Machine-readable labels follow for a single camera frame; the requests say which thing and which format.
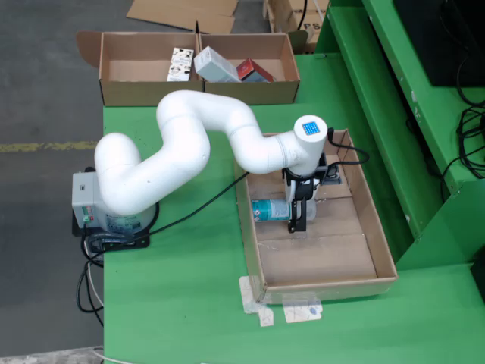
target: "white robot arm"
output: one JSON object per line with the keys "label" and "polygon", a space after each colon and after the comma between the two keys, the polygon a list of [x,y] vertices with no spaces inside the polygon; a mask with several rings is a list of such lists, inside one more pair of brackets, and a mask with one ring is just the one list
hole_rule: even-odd
{"label": "white robot arm", "polygon": [[165,96],[157,122],[164,144],[143,162],[135,143],[121,133],[104,136],[96,147],[101,197],[114,214],[139,214],[199,174],[211,151],[206,130],[225,132],[237,162],[248,172],[288,168],[300,177],[317,169],[327,136],[325,122],[306,115],[292,131],[264,137],[245,103],[195,91]]}

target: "concrete floor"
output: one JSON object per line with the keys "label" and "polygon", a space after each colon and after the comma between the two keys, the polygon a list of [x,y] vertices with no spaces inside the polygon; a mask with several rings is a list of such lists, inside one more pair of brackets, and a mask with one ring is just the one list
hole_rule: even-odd
{"label": "concrete floor", "polygon": [[[182,31],[125,18],[131,2],[0,0],[0,357],[102,345],[74,300],[83,257],[70,234],[71,176],[93,165],[92,145],[78,142],[102,136],[97,72],[75,35]],[[269,31],[261,2],[241,0],[234,33]]]}

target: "white box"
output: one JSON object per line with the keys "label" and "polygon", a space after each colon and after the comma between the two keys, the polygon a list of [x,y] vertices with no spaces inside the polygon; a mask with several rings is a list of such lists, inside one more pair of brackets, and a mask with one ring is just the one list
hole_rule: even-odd
{"label": "white box", "polygon": [[236,66],[211,47],[205,47],[194,58],[194,65],[197,74],[209,82],[241,82]]}
{"label": "white box", "polygon": [[190,79],[193,55],[194,51],[192,49],[174,48],[167,81],[188,81]]}

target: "black monitor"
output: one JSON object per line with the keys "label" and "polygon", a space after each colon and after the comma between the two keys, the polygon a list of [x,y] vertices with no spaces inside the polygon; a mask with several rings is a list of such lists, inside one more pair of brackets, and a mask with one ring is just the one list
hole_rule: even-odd
{"label": "black monitor", "polygon": [[485,1],[394,0],[434,86],[485,86]]}

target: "green workbench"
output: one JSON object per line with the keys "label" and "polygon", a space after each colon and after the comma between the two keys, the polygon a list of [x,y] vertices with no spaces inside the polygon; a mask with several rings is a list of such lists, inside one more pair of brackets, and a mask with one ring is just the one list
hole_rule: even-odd
{"label": "green workbench", "polygon": [[[366,176],[390,243],[409,229],[341,55],[297,57],[302,78],[293,105],[255,106],[264,132],[315,114],[348,127],[371,162]],[[105,133],[129,135],[143,158],[158,151],[155,108],[105,108]],[[222,133],[210,133],[211,157],[194,180],[161,202],[156,227],[199,207],[233,179]],[[281,306],[261,328],[246,315],[239,277],[247,275],[236,194],[231,190],[184,223],[152,237],[149,248],[105,257],[105,353],[126,361],[477,362],[485,305],[467,265],[401,271],[380,297],[323,303],[320,321],[287,324]]]}
{"label": "green workbench", "polygon": [[[411,72],[420,65],[414,53],[402,57],[413,51],[392,0],[364,4],[333,1],[317,53],[296,57],[302,81],[294,104],[252,109],[265,133],[290,130],[298,117],[314,114],[337,130],[348,128],[354,144],[370,153],[363,169],[398,281],[379,297],[324,302],[320,321],[287,324],[282,307],[272,306],[274,326],[261,328],[257,315],[243,312],[239,277],[247,269],[231,190],[188,221],[153,236],[149,248],[106,255],[107,356],[208,364],[483,361],[485,305],[468,264],[477,231],[467,227],[481,226],[485,186],[457,163],[446,180],[451,196],[442,203],[439,181],[426,174],[418,145],[401,123],[405,113],[389,74],[383,73],[367,15],[377,23],[381,42],[389,40],[383,47],[393,68],[406,69],[402,88],[411,84],[416,91],[420,127],[441,170],[455,156],[450,135],[463,105],[452,89],[432,89],[421,69]],[[440,111],[442,97],[451,115]],[[439,130],[433,121],[445,116],[446,128]],[[105,133],[130,136],[143,158],[161,148],[153,107],[105,108],[104,125]],[[227,138],[209,136],[207,167],[161,201],[154,228],[183,217],[234,180]],[[457,216],[462,209],[468,215]]]}

